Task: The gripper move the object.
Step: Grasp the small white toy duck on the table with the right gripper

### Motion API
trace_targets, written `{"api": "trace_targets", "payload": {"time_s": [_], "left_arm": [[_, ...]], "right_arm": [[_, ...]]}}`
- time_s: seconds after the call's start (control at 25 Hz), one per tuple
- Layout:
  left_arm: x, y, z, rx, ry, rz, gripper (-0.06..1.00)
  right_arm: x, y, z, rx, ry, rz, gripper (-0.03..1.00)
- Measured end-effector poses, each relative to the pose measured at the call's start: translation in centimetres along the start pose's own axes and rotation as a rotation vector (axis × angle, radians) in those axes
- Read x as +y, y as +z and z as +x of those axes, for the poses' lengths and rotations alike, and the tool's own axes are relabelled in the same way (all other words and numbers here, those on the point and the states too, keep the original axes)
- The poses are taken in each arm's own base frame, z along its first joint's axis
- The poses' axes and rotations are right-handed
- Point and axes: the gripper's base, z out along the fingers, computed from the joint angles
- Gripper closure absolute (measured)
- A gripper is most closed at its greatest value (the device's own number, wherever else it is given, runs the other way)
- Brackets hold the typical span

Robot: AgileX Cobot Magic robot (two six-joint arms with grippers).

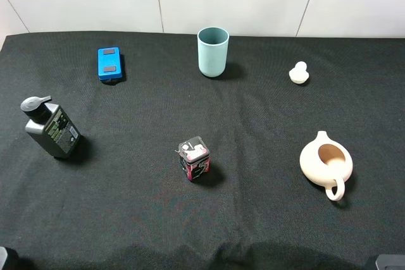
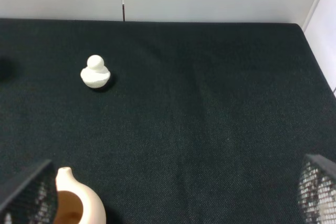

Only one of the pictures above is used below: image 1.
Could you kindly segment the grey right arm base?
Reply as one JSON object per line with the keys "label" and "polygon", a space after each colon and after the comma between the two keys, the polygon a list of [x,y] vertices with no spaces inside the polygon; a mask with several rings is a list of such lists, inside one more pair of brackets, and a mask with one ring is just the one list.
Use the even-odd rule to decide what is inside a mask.
{"label": "grey right arm base", "polygon": [[405,255],[380,254],[375,265],[377,270],[405,270]]}

